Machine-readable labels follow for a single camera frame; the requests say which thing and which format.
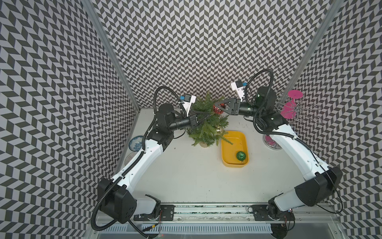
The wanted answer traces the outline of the red glitter ball ornament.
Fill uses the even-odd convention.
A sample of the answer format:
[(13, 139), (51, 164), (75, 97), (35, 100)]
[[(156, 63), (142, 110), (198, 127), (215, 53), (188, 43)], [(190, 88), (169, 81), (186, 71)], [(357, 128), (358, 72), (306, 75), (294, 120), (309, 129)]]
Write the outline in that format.
[(222, 109), (220, 109), (220, 108), (225, 109), (225, 105), (222, 104), (220, 107), (216, 107), (216, 106), (214, 105), (214, 106), (213, 106), (213, 111), (214, 111), (214, 113), (217, 114), (217, 115), (221, 115), (221, 114), (223, 114), (224, 111), (223, 111)]

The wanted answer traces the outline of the small green christmas tree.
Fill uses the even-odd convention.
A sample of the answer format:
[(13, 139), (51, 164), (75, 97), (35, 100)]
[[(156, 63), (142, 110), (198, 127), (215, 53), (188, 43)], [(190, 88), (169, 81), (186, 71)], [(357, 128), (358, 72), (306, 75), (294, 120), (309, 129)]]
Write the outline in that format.
[[(224, 136), (227, 134), (225, 130), (228, 125), (228, 116), (217, 115), (213, 111), (215, 102), (223, 100), (224, 98), (214, 99), (207, 93), (205, 97), (197, 97), (196, 102), (192, 104), (190, 112), (202, 111), (213, 113), (203, 124), (195, 128), (188, 128), (187, 134), (194, 141), (193, 146), (210, 147), (212, 145), (219, 145), (223, 140), (229, 142)], [(216, 126), (223, 128), (223, 132), (218, 134)]]

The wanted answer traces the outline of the gold ball ornament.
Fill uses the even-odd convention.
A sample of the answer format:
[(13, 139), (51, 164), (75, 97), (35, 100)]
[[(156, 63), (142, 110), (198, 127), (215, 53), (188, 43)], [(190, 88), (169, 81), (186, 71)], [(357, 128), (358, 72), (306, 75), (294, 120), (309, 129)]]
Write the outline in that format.
[(222, 132), (223, 132), (223, 128), (220, 127), (220, 126), (216, 126), (216, 132), (217, 132), (218, 134), (222, 133)]

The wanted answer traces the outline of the green glitter ball ornament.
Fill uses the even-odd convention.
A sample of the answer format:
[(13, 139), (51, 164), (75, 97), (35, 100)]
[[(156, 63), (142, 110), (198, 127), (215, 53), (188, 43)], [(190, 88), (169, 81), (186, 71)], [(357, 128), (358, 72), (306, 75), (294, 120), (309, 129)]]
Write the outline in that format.
[(247, 155), (246, 155), (245, 152), (243, 152), (243, 151), (239, 151), (239, 152), (237, 152), (237, 154), (236, 154), (236, 158), (237, 158), (237, 160), (243, 162), (243, 161), (247, 158)]

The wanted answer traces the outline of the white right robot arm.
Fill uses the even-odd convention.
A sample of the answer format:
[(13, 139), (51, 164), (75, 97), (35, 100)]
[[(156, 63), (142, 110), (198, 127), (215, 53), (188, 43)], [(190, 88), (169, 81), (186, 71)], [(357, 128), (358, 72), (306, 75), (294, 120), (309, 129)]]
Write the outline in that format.
[[(269, 83), (258, 90), (251, 101), (248, 89), (250, 84), (263, 73), (268, 73)], [(321, 160), (294, 132), (287, 120), (277, 112), (276, 94), (272, 90), (274, 74), (271, 69), (263, 69), (256, 73), (247, 83), (241, 80), (231, 83), (237, 98), (229, 98), (215, 104), (229, 115), (250, 116), (255, 130), (270, 136), (293, 160), (301, 172), (304, 182), (286, 193), (273, 197), (268, 201), (266, 212), (274, 221), (279, 220), (288, 211), (301, 206), (313, 207), (324, 199), (339, 193), (337, 188), (343, 173), (339, 167), (331, 167)]]

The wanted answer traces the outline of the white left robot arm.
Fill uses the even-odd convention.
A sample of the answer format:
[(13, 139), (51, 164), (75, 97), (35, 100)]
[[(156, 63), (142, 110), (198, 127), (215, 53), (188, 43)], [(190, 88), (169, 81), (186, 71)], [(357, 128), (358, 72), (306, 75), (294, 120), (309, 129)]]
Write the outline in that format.
[[(160, 90), (168, 90), (180, 106), (175, 111), (172, 104), (157, 106), (157, 96)], [(161, 201), (151, 195), (134, 198), (132, 193), (150, 165), (159, 157), (174, 139), (178, 129), (196, 128), (204, 119), (199, 119), (198, 113), (190, 111), (196, 97), (186, 94), (178, 96), (166, 86), (159, 87), (154, 93), (154, 118), (142, 138), (142, 148), (111, 179), (102, 179), (97, 187), (98, 202), (90, 219), (94, 231), (103, 231), (116, 222), (122, 224), (131, 222), (131, 218), (142, 215), (156, 220), (161, 214)]]

